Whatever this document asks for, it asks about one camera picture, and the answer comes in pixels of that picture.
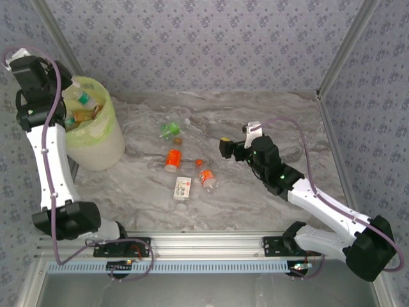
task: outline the marble surface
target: marble surface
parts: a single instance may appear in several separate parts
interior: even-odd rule
[[[301,124],[311,152],[316,185],[344,203],[337,170],[311,92],[178,92],[115,96],[126,140],[125,154],[105,171],[80,168],[75,184],[83,200],[94,201],[107,219],[138,230],[285,230],[294,221],[324,225],[310,213],[269,194],[244,162],[225,160],[219,139],[245,139],[242,125],[288,116]],[[179,175],[194,177],[190,198],[173,200],[176,175],[164,170],[169,143],[159,125],[182,123]],[[290,123],[264,129],[284,162],[306,173],[298,131]],[[219,181],[207,193],[196,179],[194,161],[204,159]]]

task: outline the bottle label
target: bottle label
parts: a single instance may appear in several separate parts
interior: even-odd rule
[[[86,104],[88,102],[88,100],[89,100],[89,95],[85,91],[82,92],[81,97],[78,98],[78,101],[81,104]]]
[[[181,161],[181,152],[176,149],[169,151],[166,159],[166,165],[175,165],[177,168],[180,168]]]
[[[213,175],[212,171],[206,170],[206,171],[201,171],[199,173],[199,179],[200,183],[203,185],[203,182],[205,182],[208,179],[215,178],[215,175]]]

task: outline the aluminum frame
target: aluminum frame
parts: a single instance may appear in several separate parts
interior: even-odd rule
[[[129,232],[130,237],[150,237],[157,260],[266,260],[262,239],[266,236],[281,236],[282,232]],[[71,255],[83,246],[83,240],[59,242],[62,258]],[[87,249],[76,259],[82,262],[95,261],[93,249]],[[303,260],[303,257],[275,257],[276,260]],[[119,258],[98,258],[119,260]],[[36,306],[48,265],[54,261],[50,237],[41,237],[17,303],[18,307]],[[373,283],[374,293],[381,307],[399,306],[391,294],[390,282],[381,274]]]

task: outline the patterned wallpaper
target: patterned wallpaper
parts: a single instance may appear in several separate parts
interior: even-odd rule
[[[357,201],[409,260],[409,2],[382,0],[325,98]],[[393,274],[409,306],[409,265]]]
[[[41,47],[61,58],[29,0],[0,1],[0,50],[14,43]],[[40,233],[31,222],[40,203],[34,154],[16,122],[11,72],[0,66],[0,306],[14,306]]]
[[[47,0],[111,91],[318,87],[361,0]]]

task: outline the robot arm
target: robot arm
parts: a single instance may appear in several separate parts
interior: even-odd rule
[[[23,52],[10,61],[10,68],[21,86],[16,95],[17,121],[26,132],[35,153],[42,189],[40,212],[33,215],[34,225],[51,235],[51,198],[42,155],[42,132],[45,119],[56,96],[56,73],[47,62]],[[71,74],[58,63],[62,90],[72,84]],[[26,104],[21,103],[24,97]],[[98,207],[91,202],[81,201],[72,181],[65,149],[66,108],[59,101],[56,112],[47,129],[47,157],[50,175],[56,191],[57,239],[118,239],[126,237],[125,229],[116,222],[101,218]]]
[[[246,161],[253,173],[269,192],[297,205],[316,216],[334,232],[315,229],[295,222],[283,234],[286,249],[293,255],[299,251],[314,251],[346,262],[359,277],[374,281],[396,254],[395,249],[378,234],[355,219],[367,221],[393,240],[389,222],[381,216],[374,219],[354,211],[317,189],[317,194],[341,211],[354,216],[349,219],[321,201],[311,189],[311,183],[296,169],[281,161],[279,150],[261,129],[251,131],[259,122],[250,122],[243,128],[246,140],[232,142],[220,140],[224,158],[235,156]]]

